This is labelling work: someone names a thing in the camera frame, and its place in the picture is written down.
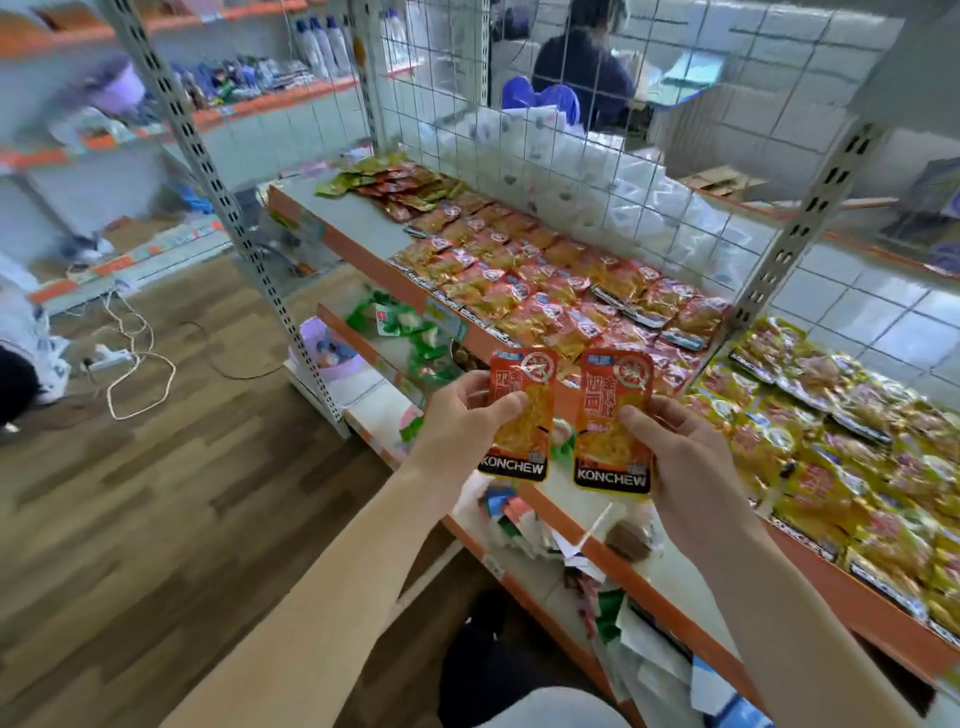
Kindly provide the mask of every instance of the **shelf post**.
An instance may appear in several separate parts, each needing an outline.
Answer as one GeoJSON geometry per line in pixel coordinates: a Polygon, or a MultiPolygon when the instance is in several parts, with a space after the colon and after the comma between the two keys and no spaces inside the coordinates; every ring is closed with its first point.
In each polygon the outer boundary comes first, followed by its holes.
{"type": "Polygon", "coordinates": [[[320,370],[314,364],[313,357],[300,336],[300,324],[291,319],[282,296],[277,291],[262,260],[257,256],[251,231],[244,225],[240,206],[237,205],[227,185],[221,180],[200,131],[194,124],[190,104],[180,87],[179,80],[155,48],[134,3],[129,3],[127,0],[100,0],[99,6],[104,18],[116,32],[121,47],[136,66],[140,80],[159,101],[158,106],[170,126],[171,135],[183,152],[200,189],[223,223],[224,232],[240,254],[240,259],[251,271],[257,289],[273,307],[286,328],[301,366],[310,373],[310,381],[304,384],[324,405],[325,418],[336,428],[341,437],[348,437],[347,426],[340,422],[342,413],[327,390],[320,376],[320,370]]]}

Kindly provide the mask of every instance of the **plastic bag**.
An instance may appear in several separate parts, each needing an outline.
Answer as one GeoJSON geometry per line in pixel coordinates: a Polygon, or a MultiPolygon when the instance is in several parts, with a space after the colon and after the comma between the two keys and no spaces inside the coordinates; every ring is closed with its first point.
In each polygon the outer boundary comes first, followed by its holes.
{"type": "Polygon", "coordinates": [[[649,411],[653,363],[639,352],[590,349],[584,356],[573,482],[649,498],[653,454],[617,417],[624,405],[649,411]]]}
{"type": "Polygon", "coordinates": [[[481,473],[541,482],[547,475],[557,355],[549,349],[495,352],[490,363],[490,401],[511,392],[527,394],[527,406],[493,435],[480,461],[481,473]]]}

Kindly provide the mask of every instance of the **dark blue shirt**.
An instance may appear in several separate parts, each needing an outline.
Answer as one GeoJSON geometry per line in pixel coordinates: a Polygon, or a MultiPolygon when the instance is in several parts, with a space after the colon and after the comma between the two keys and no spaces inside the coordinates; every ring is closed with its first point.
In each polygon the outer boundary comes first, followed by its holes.
{"type": "Polygon", "coordinates": [[[540,93],[553,84],[566,84],[577,94],[580,121],[587,131],[615,124],[635,92],[620,61],[583,30],[552,37],[540,48],[534,63],[534,90],[540,93]]]}

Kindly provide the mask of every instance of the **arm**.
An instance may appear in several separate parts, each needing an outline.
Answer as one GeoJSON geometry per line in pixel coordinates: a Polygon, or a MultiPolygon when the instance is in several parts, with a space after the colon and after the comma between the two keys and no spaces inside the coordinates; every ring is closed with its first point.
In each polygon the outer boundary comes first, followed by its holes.
{"type": "Polygon", "coordinates": [[[526,402],[516,393],[483,406],[488,381],[473,372],[434,395],[400,469],[163,728],[333,725],[424,539],[526,402]]]}
{"type": "Polygon", "coordinates": [[[624,424],[657,456],[660,519],[707,580],[778,728],[915,728],[919,717],[747,504],[723,435],[673,400],[624,424]]]}

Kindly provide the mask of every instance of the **hand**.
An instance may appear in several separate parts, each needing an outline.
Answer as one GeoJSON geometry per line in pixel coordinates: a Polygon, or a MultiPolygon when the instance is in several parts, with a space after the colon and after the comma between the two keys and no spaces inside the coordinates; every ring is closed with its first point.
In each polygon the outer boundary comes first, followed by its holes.
{"type": "Polygon", "coordinates": [[[696,566],[731,535],[758,529],[724,436],[668,397],[654,396],[651,414],[622,407],[620,421],[656,456],[653,497],[670,540],[696,566]]]}
{"type": "Polygon", "coordinates": [[[527,405],[523,392],[493,404],[490,372],[470,372],[430,398],[423,426],[402,469],[424,487],[426,507],[438,521],[453,510],[461,488],[493,444],[501,425],[527,405]]]}

